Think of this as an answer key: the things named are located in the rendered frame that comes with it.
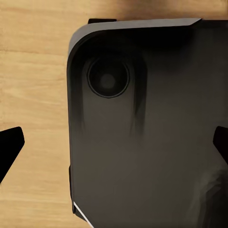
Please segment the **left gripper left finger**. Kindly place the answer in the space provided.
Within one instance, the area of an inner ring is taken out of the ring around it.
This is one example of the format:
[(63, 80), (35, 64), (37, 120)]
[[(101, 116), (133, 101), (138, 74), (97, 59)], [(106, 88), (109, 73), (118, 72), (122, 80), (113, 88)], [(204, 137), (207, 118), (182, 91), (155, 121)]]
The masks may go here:
[(25, 143), (20, 126), (0, 132), (0, 184)]

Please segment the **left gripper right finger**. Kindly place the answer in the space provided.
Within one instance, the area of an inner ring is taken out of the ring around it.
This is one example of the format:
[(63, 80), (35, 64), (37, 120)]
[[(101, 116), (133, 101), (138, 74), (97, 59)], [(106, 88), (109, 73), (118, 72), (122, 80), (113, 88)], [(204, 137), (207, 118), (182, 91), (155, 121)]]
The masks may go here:
[(228, 128), (217, 126), (213, 143), (228, 165)]

